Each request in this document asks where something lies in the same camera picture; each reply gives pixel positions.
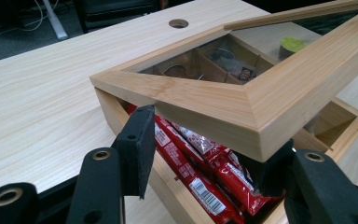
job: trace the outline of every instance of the white label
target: white label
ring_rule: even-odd
[[[227,164],[229,166],[229,168],[234,171],[234,175],[239,178],[241,180],[241,182],[246,185],[246,187],[248,187],[248,189],[250,191],[254,191],[255,189],[253,188],[253,186],[245,179],[245,175],[243,174],[242,171],[238,170],[237,168],[235,168],[233,165],[231,165],[230,163]]]
[[[179,168],[179,173],[182,175],[183,178],[186,178],[190,175],[188,173],[187,169],[185,168],[185,166],[182,166],[181,168]]]
[[[182,165],[182,163],[179,160],[179,154],[178,154],[178,148],[173,142],[170,142],[167,146],[164,147],[164,150],[169,154],[172,161],[175,162],[175,164]]]
[[[180,140],[182,140],[183,144],[185,144],[185,146],[193,152],[193,155],[198,157],[199,160],[203,160],[203,158],[200,156],[199,152],[197,152],[196,150],[194,150],[194,148],[182,137],[182,135],[180,135],[172,126],[167,126],[167,128],[171,131],[171,133],[173,133],[176,137],[178,137]]]
[[[229,157],[231,157],[232,160],[234,160],[237,164],[240,164],[240,161],[238,160],[237,155],[234,154],[234,152],[230,152]]]
[[[188,170],[188,172],[191,174],[191,176],[194,176],[194,174],[196,173],[194,171],[194,169],[191,167],[191,165],[188,163],[185,164],[185,168]]]
[[[163,132],[156,123],[155,123],[155,136],[159,145],[162,147],[170,143],[170,139],[168,138],[167,134],[165,134],[165,132]]]
[[[225,210],[226,206],[206,189],[205,185],[199,178],[193,180],[189,186],[210,213],[216,216]]]

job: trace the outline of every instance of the barcode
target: barcode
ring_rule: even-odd
[[[168,136],[159,128],[157,124],[155,124],[155,137],[159,145],[162,147],[170,143]]]
[[[226,206],[222,204],[216,196],[206,189],[200,179],[196,178],[193,182],[191,182],[190,187],[193,189],[193,192],[198,196],[203,205],[207,207],[208,210],[215,216],[226,208]]]

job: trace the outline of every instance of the red candy wrapper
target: red candy wrapper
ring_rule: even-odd
[[[127,108],[126,108],[126,112],[127,114],[132,114],[133,111],[136,110],[136,108],[138,108],[138,106],[133,105],[133,104],[128,104]]]
[[[226,147],[223,147],[216,142],[194,133],[189,129],[179,126],[171,122],[171,125],[178,131],[205,159],[207,162],[212,162],[214,160],[219,160],[221,157],[227,155],[225,151]]]
[[[246,206],[243,205],[240,200],[237,199],[237,197],[231,192],[231,190],[225,185],[222,183],[221,180],[219,179],[216,179],[216,184],[217,186],[220,187],[220,189],[225,192],[225,194],[227,195],[227,197],[231,200],[231,202],[237,206],[237,209],[240,210],[240,211],[246,211]]]
[[[244,217],[226,198],[214,182],[206,179],[189,163],[187,158],[168,135],[156,124],[156,145],[164,158],[186,188],[193,194],[215,223],[243,223]]]
[[[202,156],[173,128],[166,120],[159,116],[155,117],[156,124],[168,135],[182,153],[209,178],[213,177],[213,170]]]
[[[232,195],[244,205],[250,215],[254,216],[270,199],[270,197],[253,195],[252,191],[254,191],[254,189],[245,179],[243,172],[235,168],[227,158],[214,161],[212,167],[220,181],[222,181]]]
[[[238,170],[243,172],[243,168],[240,164],[240,161],[238,160],[238,157],[234,154],[234,152],[226,147],[225,152],[227,153],[227,159],[228,161],[235,166]]]

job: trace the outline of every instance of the wooden desk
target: wooden desk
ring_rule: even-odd
[[[219,24],[263,14],[240,0],[199,0],[0,61],[0,186],[30,182],[46,190],[77,175],[88,151],[110,146],[115,135],[89,76],[129,66],[137,71],[131,64],[156,46],[174,46]],[[190,26],[168,26],[177,18]],[[183,51],[199,44],[188,43]],[[358,78],[339,97],[358,108]],[[340,165],[358,184],[358,141]],[[145,201],[127,201],[129,223],[173,223],[151,188]]]

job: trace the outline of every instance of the wood grain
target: wood grain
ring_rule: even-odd
[[[297,29],[296,26],[293,26],[291,24],[287,24],[285,27],[280,26],[280,28],[284,28],[283,30],[288,30],[288,29],[292,30],[292,29],[296,28],[297,32],[298,31],[304,32],[304,30]],[[209,46],[209,45],[205,46],[205,48],[202,48],[201,50],[197,50],[197,52],[199,52],[200,55],[204,55],[208,51],[208,49],[213,49],[213,48],[216,48],[216,45],[212,44],[211,46]],[[255,52],[255,55],[257,55],[257,54],[265,55],[263,52],[261,52],[257,49],[253,49],[253,51]],[[265,55],[263,57],[266,57],[267,61],[273,62],[273,60],[269,60],[269,56]],[[157,67],[160,67],[160,66],[167,67],[167,66],[170,66],[171,64],[177,64],[177,63],[185,63],[186,64],[186,62],[188,60],[190,60],[190,61],[193,60],[191,53],[179,55],[178,58],[173,58],[172,60],[168,60],[164,63],[160,63],[157,65]],[[114,96],[107,93],[104,95],[104,97],[114,97]],[[338,118],[339,118],[339,117],[343,117],[342,114],[339,113],[339,111],[346,112],[348,110],[348,112],[346,112],[343,115],[347,115],[348,113],[352,114],[350,116],[350,119],[355,118],[356,116],[358,117],[357,110],[355,110],[351,106],[339,101],[338,99],[335,99],[333,103],[330,103],[330,105],[332,105],[332,106],[328,106],[326,109],[327,111],[324,112],[324,114],[326,114],[326,115],[336,114],[336,115],[338,115]],[[110,123],[110,119],[112,119],[111,115],[117,113],[115,111],[112,111],[115,108],[116,108],[115,106],[112,106],[110,108],[110,110],[104,110],[108,123]],[[122,126],[119,126],[119,127],[113,128],[113,129],[119,130],[119,129],[121,129],[121,127]],[[345,149],[348,148],[348,145],[352,143],[352,140],[358,136],[358,123],[357,122],[353,123],[353,126],[349,128],[348,133],[351,133],[351,138],[346,139],[347,136],[344,136],[345,139],[342,140],[342,142],[346,143],[346,146],[335,147],[337,149],[337,152],[339,152],[339,154],[344,153],[346,151]],[[294,139],[295,139],[297,148],[313,148],[313,149],[319,149],[321,151],[326,151],[329,148],[325,143],[315,139],[314,136],[312,136],[311,134],[309,134],[307,131],[305,131],[303,129],[300,130],[297,134],[295,134]],[[166,204],[167,208],[171,212],[174,219],[179,222],[185,222],[185,223],[192,223],[194,221],[194,219],[192,219],[192,218],[195,218],[196,220],[202,220],[202,218],[199,218],[199,217],[189,216],[189,214],[192,214],[192,212],[194,211],[195,208],[194,208],[194,205],[187,204],[187,201],[184,201],[181,198],[181,195],[183,194],[183,190],[184,191],[187,191],[187,190],[180,189],[180,188],[176,187],[175,185],[173,185],[172,182],[174,181],[174,176],[170,176],[170,174],[169,174],[171,169],[169,169],[168,167],[162,168],[162,164],[164,163],[163,161],[156,161],[156,162],[160,165],[155,166],[153,171],[158,172],[159,175],[152,175],[153,179],[152,179],[151,185],[158,192],[160,199]],[[205,214],[205,213],[200,208],[200,210],[197,210],[196,214]],[[274,213],[272,213],[271,216],[279,217],[283,221],[285,221],[287,219],[285,219],[284,214],[285,213],[284,213],[283,207],[279,206],[277,208],[277,210]]]
[[[87,152],[112,144],[116,135],[89,76],[123,67],[198,32],[207,34],[222,22],[264,14],[240,0],[199,0],[1,60],[0,187],[24,181],[35,184],[38,192],[49,189],[77,175]],[[177,18],[190,26],[173,29],[168,21]],[[208,40],[188,41],[186,47],[202,41]],[[131,71],[147,67],[135,61],[125,66]],[[153,190],[145,197],[144,202],[129,199],[129,223],[174,223]]]
[[[120,71],[91,82],[130,103],[154,104],[162,117],[266,161],[357,75],[358,16],[242,88]]]
[[[266,16],[251,18],[244,21],[234,21],[224,25],[225,30],[240,30],[257,26],[271,25],[286,21],[302,20],[317,16],[324,16],[338,12],[358,9],[358,0],[340,0],[321,3],[309,7],[278,12]]]
[[[311,31],[305,32],[303,28],[291,22],[238,30],[232,34],[238,39],[254,46],[275,61],[280,60],[278,51],[280,45],[279,40],[283,37],[293,36],[305,40],[308,43],[314,42],[320,38],[319,35]],[[358,115],[358,77],[342,90],[337,97],[340,101],[335,101],[336,104],[345,106],[351,113]],[[358,126],[353,130],[355,132],[358,131]],[[300,143],[300,145],[314,146],[315,149],[324,150],[325,144],[318,141],[315,142],[314,139],[310,140],[310,134],[304,130],[297,134],[301,135],[298,137],[301,141],[306,140],[307,137],[309,138],[308,142]],[[339,167],[345,172],[353,184],[358,185],[358,138],[351,141],[355,135],[356,134],[342,134],[339,141],[330,147],[333,147],[334,151],[327,152],[327,155],[337,161]],[[275,209],[274,213],[267,218],[265,223],[288,223],[282,203]]]

